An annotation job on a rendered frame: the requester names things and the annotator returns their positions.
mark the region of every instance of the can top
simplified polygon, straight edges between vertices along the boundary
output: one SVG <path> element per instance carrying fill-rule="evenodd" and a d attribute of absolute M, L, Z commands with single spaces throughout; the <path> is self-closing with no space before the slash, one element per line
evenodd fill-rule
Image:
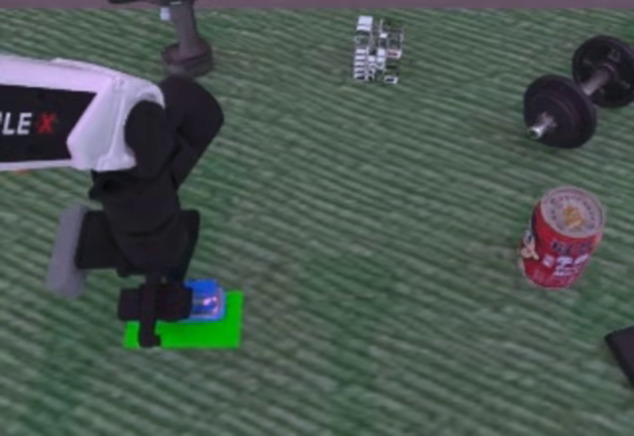
<path fill-rule="evenodd" d="M 573 186 L 546 192 L 541 200 L 546 222 L 558 233 L 571 238 L 587 238 L 600 233 L 605 211 L 592 193 Z"/>

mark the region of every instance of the green patch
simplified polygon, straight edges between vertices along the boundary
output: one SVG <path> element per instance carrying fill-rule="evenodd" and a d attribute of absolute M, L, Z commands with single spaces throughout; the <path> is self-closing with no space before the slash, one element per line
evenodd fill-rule
<path fill-rule="evenodd" d="M 227 292 L 227 314 L 215 322 L 159 322 L 157 333 L 163 349 L 237 349 L 242 335 L 244 294 Z M 139 322 L 126 323 L 126 349 L 140 349 Z"/>

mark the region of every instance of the black dumbbell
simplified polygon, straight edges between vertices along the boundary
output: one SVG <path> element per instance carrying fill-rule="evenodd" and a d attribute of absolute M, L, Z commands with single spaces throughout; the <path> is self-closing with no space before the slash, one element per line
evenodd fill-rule
<path fill-rule="evenodd" d="M 634 49 L 616 38 L 590 38 L 573 55 L 573 79 L 556 74 L 533 81 L 524 94 L 524 122 L 533 139 L 574 149 L 596 129 L 596 108 L 634 101 Z"/>

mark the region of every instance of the gray power drill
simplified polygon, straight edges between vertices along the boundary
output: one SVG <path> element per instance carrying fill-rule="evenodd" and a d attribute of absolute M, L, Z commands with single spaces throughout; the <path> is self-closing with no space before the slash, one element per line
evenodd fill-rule
<path fill-rule="evenodd" d="M 193 4 L 196 0 L 108 0 L 112 4 L 148 2 L 161 7 L 161 18 L 176 28 L 178 43 L 162 52 L 168 74 L 188 77 L 201 76 L 213 67 L 211 46 L 198 34 Z"/>

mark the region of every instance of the blue object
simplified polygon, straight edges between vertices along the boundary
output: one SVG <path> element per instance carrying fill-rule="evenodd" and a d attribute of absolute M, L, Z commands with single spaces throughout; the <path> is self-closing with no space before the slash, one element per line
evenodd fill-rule
<path fill-rule="evenodd" d="M 225 316 L 225 291 L 215 280 L 187 280 L 192 292 L 191 313 L 181 322 L 210 322 Z"/>

